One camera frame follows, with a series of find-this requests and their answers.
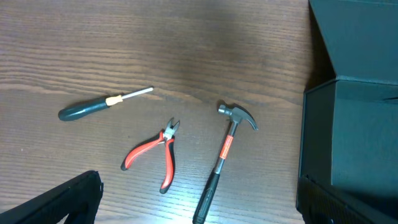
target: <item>red plastic grip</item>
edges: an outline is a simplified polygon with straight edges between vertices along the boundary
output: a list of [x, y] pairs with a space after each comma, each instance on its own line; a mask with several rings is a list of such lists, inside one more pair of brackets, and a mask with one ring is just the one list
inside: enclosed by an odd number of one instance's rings
[[166, 176], [160, 187], [162, 194], [166, 193], [172, 184], [174, 178], [175, 160], [174, 160], [174, 139], [166, 142]]
[[234, 140], [234, 137], [232, 135], [227, 135], [224, 141], [223, 148], [220, 152], [220, 158], [226, 159], [228, 156], [229, 149], [232, 145], [232, 141]]
[[139, 155], [141, 155], [142, 153], [148, 151], [149, 149], [152, 149], [153, 147], [155, 147], [156, 145], [158, 145], [158, 143], [160, 143], [160, 142], [163, 141], [163, 140], [164, 140], [164, 138], [163, 138], [163, 132], [160, 132], [160, 133], [159, 133], [159, 138], [158, 138], [158, 139], [156, 139], [156, 140], [154, 140], [154, 141], [151, 141], [151, 142], [148, 142], [148, 143], [145, 143], [145, 144], [143, 144], [143, 145], [141, 145], [141, 146], [138, 146], [137, 148], [133, 149], [133, 150], [127, 155], [126, 159], [124, 160], [124, 168], [125, 168], [125, 169], [123, 169], [123, 170], [126, 170], [126, 169], [130, 168], [131, 165], [132, 165], [132, 162], [134, 162], [134, 160], [135, 160]]

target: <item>hammer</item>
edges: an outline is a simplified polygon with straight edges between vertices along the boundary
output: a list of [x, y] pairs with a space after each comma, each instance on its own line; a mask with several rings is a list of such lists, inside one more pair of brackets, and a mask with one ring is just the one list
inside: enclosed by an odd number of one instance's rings
[[204, 224], [206, 220], [207, 213], [209, 211], [211, 201], [213, 200], [214, 193], [216, 192], [218, 179], [220, 178], [220, 173], [224, 165], [224, 161], [228, 155], [229, 148], [232, 145], [236, 128], [242, 120], [247, 120], [254, 130], [258, 130], [256, 122], [253, 117], [244, 108], [235, 106], [233, 108], [228, 108], [225, 105], [220, 105], [218, 108], [218, 113], [229, 116], [230, 126], [229, 133], [225, 138], [223, 148], [221, 150], [220, 156], [218, 157], [217, 163], [211, 172], [209, 179], [203, 193], [201, 194], [197, 209], [193, 215], [193, 224]]

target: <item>screwdriver handle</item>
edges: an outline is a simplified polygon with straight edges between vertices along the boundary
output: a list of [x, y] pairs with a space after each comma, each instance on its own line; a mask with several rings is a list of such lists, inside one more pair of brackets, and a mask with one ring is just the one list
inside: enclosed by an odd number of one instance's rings
[[61, 121], [74, 121], [91, 113], [109, 108], [105, 98], [98, 98], [87, 103], [71, 106], [60, 110], [58, 117]]
[[195, 214], [193, 215], [193, 224], [204, 224], [207, 213], [210, 209], [211, 201], [216, 192], [218, 179], [220, 179], [220, 175], [215, 172], [211, 172], [209, 179], [207, 180], [206, 187], [201, 194]]

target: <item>hammer head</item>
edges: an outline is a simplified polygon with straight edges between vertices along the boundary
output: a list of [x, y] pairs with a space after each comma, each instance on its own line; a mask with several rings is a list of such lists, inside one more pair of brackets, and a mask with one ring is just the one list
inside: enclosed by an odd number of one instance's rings
[[240, 124], [240, 122], [245, 119], [250, 123], [254, 130], [259, 129], [251, 114], [242, 107], [234, 106], [232, 108], [228, 108], [226, 105], [220, 105], [218, 108], [218, 113], [228, 115], [229, 120], [237, 124]]

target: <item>cardboard box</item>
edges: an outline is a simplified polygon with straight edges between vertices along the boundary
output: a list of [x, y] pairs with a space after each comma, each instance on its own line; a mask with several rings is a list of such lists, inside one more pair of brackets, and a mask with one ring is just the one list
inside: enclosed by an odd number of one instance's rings
[[299, 176], [398, 218], [398, 4], [310, 5], [336, 77], [304, 94]]

